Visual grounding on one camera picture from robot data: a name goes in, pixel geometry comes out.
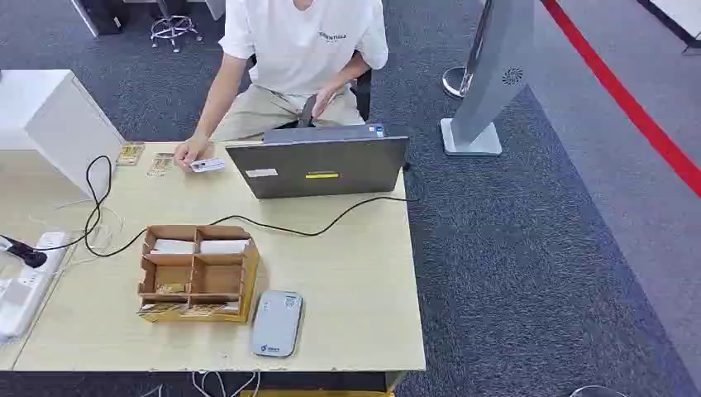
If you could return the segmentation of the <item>person's right hand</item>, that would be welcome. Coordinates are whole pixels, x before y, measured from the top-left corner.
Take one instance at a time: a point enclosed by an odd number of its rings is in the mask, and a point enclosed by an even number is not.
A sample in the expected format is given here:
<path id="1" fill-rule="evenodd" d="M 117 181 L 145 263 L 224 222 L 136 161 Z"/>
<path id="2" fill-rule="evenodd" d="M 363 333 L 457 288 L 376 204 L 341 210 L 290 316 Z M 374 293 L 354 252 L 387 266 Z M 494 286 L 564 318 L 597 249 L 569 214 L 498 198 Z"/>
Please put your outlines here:
<path id="1" fill-rule="evenodd" d="M 189 173 L 193 172 L 194 161 L 212 158 L 213 152 L 213 144 L 207 137 L 193 136 L 176 146 L 173 161 L 183 172 Z"/>

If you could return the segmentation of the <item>person's left hand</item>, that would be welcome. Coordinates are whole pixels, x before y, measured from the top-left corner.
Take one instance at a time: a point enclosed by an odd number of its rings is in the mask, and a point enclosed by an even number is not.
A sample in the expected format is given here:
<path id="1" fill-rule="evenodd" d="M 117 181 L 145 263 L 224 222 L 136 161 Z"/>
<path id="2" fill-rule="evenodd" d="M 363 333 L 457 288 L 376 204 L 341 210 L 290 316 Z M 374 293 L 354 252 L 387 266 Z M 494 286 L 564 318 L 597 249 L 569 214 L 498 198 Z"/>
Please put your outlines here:
<path id="1" fill-rule="evenodd" d="M 321 88 L 316 94 L 316 102 L 312 108 L 312 117 L 319 118 L 327 109 L 330 102 L 336 96 L 339 88 L 335 86 L 327 86 Z"/>

